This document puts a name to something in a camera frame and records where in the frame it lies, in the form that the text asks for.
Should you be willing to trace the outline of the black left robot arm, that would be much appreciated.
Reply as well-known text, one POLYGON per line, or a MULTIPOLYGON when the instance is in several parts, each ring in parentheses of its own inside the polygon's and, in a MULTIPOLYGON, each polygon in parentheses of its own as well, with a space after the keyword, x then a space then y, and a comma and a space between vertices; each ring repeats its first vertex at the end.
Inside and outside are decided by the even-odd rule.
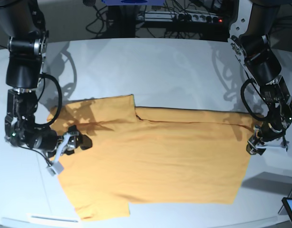
POLYGON ((290 0, 236 0, 229 27, 228 43, 243 67, 247 80, 241 87, 241 99, 248 113, 262 125, 254 127, 247 142, 250 155, 262 155, 276 148, 269 142, 281 139, 279 148, 288 149, 285 135, 292 124, 292 96, 281 76, 281 65, 270 46, 269 32, 282 5, 290 0), (245 99, 245 89, 257 84, 258 94, 268 107, 265 117, 255 114, 245 99))

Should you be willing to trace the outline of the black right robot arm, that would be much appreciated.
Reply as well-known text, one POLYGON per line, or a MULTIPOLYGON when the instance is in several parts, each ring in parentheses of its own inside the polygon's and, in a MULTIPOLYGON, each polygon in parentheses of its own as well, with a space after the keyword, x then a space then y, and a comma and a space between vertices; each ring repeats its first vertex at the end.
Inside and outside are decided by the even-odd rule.
POLYGON ((40 82, 50 80, 56 86, 58 106, 53 120, 57 120, 62 108, 62 90, 57 79, 41 71, 49 37, 44 15, 35 0, 0 0, 0 25, 9 36, 10 53, 5 140, 13 147, 37 152, 47 163, 48 172, 59 175, 64 170, 60 157, 73 154, 76 148, 89 149, 92 141, 74 125, 58 135, 51 128, 53 121, 44 124, 35 121, 40 82))

